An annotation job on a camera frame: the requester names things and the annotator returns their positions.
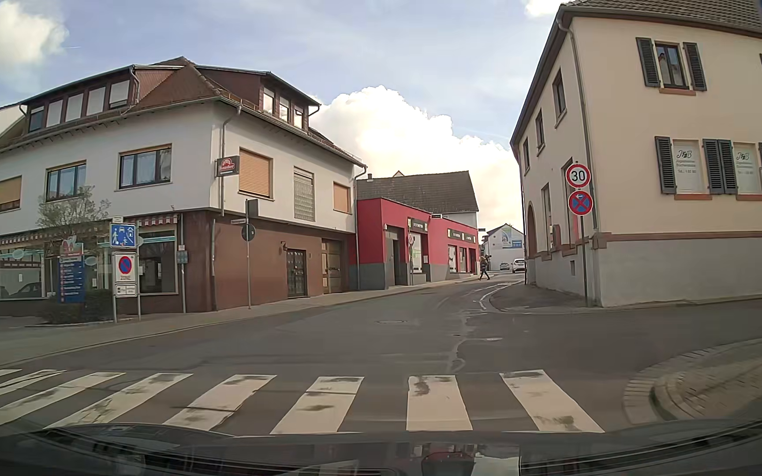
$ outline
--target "asphalt road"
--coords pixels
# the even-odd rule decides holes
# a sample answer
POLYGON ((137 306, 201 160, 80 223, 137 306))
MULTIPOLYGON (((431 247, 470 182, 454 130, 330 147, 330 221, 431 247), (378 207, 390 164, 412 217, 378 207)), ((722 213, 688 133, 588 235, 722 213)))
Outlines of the asphalt road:
POLYGON ((219 324, 47 357, 0 374, 0 435, 171 423, 229 435, 614 431, 629 379, 762 336, 754 304, 497 312, 521 275, 219 324))

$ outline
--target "white cloud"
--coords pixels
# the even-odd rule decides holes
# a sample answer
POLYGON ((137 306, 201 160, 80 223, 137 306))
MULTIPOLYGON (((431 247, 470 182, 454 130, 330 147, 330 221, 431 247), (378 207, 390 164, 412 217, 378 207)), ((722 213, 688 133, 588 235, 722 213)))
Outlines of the white cloud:
POLYGON ((429 117, 384 86, 340 94, 311 118, 312 126, 360 157, 369 172, 389 177, 469 170, 478 198, 478 226, 505 222, 522 229, 519 167, 513 154, 478 137, 457 137, 449 116, 429 117))
POLYGON ((534 17, 552 15, 557 11, 561 0, 523 0, 525 2, 525 11, 534 17))
POLYGON ((38 66, 61 52, 69 35, 63 23, 50 15, 31 14, 15 0, 0 3, 0 74, 38 66))

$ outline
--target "parked car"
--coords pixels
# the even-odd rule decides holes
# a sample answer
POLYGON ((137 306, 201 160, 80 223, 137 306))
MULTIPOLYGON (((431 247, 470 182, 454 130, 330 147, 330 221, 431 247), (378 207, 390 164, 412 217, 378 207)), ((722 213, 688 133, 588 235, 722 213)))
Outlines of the parked car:
POLYGON ((511 263, 511 272, 515 273, 516 271, 525 271, 524 257, 518 257, 517 259, 513 260, 513 263, 511 263))

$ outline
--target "person walking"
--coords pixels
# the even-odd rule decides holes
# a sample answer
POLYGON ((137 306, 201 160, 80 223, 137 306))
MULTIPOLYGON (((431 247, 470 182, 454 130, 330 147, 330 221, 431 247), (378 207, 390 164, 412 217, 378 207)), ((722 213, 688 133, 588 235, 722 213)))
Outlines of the person walking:
POLYGON ((478 280, 479 281, 484 276, 487 276, 487 281, 489 281, 489 275, 487 274, 487 268, 489 268, 489 259, 486 256, 481 255, 481 276, 478 276, 478 280))

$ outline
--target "door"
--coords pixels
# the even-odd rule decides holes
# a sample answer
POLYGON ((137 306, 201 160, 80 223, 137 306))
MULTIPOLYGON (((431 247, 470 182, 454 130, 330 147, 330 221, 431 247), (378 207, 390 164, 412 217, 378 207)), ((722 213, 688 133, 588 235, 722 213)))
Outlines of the door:
POLYGON ((307 296, 305 250, 287 250, 287 297, 307 296))

